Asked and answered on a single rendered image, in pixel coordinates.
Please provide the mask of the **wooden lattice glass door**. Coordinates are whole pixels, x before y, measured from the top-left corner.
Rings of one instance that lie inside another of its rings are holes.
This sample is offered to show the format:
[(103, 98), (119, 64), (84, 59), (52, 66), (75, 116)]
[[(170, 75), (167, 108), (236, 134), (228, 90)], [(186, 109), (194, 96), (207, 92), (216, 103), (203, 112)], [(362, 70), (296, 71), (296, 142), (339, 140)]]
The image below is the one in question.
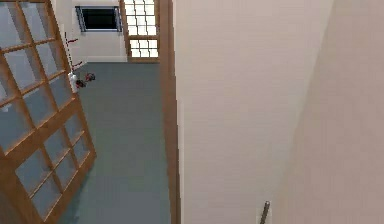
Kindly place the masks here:
[(127, 60), (159, 62), (159, 0), (119, 0)]

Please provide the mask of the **wooden glass pane door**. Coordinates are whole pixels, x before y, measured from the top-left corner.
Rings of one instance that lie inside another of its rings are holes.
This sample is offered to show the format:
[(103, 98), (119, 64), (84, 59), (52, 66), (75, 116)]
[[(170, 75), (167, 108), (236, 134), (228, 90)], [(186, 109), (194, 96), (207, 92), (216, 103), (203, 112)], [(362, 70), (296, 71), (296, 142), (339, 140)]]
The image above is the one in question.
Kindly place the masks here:
[(0, 224), (57, 224), (96, 158), (51, 0), (0, 0)]

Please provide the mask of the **wooden door frame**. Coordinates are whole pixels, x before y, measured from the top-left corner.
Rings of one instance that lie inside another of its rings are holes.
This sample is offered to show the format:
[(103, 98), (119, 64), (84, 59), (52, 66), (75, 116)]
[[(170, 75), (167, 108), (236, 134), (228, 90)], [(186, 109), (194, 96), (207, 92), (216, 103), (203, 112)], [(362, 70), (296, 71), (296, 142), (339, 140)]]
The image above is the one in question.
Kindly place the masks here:
[(173, 1), (159, 0), (160, 83), (171, 224), (181, 224)]

